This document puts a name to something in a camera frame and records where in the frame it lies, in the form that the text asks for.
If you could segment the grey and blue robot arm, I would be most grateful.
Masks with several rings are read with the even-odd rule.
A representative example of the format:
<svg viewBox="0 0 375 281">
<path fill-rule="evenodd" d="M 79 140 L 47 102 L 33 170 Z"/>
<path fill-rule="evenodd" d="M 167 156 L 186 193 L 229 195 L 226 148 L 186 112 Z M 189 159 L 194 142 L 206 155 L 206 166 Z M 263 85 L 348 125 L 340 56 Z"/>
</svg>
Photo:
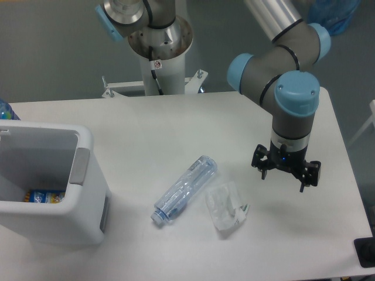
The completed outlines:
<svg viewBox="0 0 375 281">
<path fill-rule="evenodd" d="M 302 187 L 317 186 L 321 163 L 308 162 L 305 155 L 320 85 L 307 68 L 329 51 L 329 33 L 305 23 L 290 1 L 246 5 L 274 46 L 261 57 L 238 55 L 227 70 L 230 86 L 272 115 L 270 146 L 258 145 L 251 164 L 262 174 L 278 169 Z M 140 58 L 147 95 L 186 92 L 185 53 L 193 35 L 174 1 L 104 1 L 96 14 L 109 36 L 127 39 Z"/>
</svg>

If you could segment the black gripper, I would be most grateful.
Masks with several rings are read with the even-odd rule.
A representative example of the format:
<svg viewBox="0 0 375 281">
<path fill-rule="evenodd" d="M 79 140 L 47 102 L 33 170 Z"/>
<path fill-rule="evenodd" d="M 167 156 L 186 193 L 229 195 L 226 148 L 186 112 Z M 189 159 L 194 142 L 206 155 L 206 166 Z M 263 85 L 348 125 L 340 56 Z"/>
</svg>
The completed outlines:
<svg viewBox="0 0 375 281">
<path fill-rule="evenodd" d="M 268 151 L 265 146 L 258 144 L 253 153 L 251 166 L 258 169 L 262 180 L 265 180 L 267 171 L 273 169 L 293 175 L 301 175 L 299 192 L 303 193 L 305 187 L 316 187 L 321 175 L 320 161 L 305 161 L 307 147 L 289 151 L 286 144 L 276 145 L 276 142 L 271 140 L 270 150 Z"/>
</svg>

